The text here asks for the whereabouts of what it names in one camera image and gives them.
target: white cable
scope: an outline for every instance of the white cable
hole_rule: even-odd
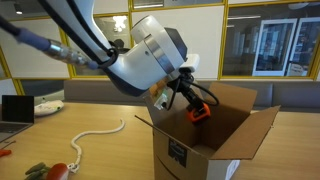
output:
[[[80,146],[78,146],[76,144],[76,141],[81,138],[82,136],[85,136],[85,135],[88,135],[88,134],[111,134],[111,133],[115,133],[115,132],[118,132],[120,130],[122,130],[125,126],[125,121],[120,119],[121,121],[121,125],[116,128],[116,129],[113,129],[113,130],[105,130],[105,131],[85,131],[85,132],[82,132],[80,134],[78,134],[77,136],[75,136],[72,140],[71,140],[71,146],[77,150],[77,160],[75,163],[71,163],[68,165],[68,168],[71,172],[73,173],[76,173],[79,168],[80,168],[80,159],[81,159],[81,155],[82,155],[82,149]]]

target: cardboard box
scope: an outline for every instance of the cardboard box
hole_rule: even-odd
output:
[[[230,179],[241,159],[252,159],[270,130],[278,107],[252,113],[257,92],[214,82],[220,105],[195,126],[179,93],[172,109],[158,110],[146,98],[153,121],[155,179]]]

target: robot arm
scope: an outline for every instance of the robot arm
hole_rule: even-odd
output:
[[[89,58],[97,62],[97,68],[101,68],[125,94],[141,95],[187,59],[187,47],[179,33],[163,28],[152,16],[133,27],[131,32],[137,45],[119,55],[93,20],[94,0],[39,2]]]

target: wooden table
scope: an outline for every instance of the wooden table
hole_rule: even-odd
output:
[[[65,103],[59,113],[12,137],[10,156],[0,158],[0,179],[20,180],[39,162],[48,166],[75,162],[71,139],[88,130],[108,130],[126,121],[122,131],[88,135],[80,170],[69,179],[154,179],[152,130],[134,115],[150,120],[145,107]],[[320,179],[320,114],[279,112],[255,158],[243,160],[233,180]]]

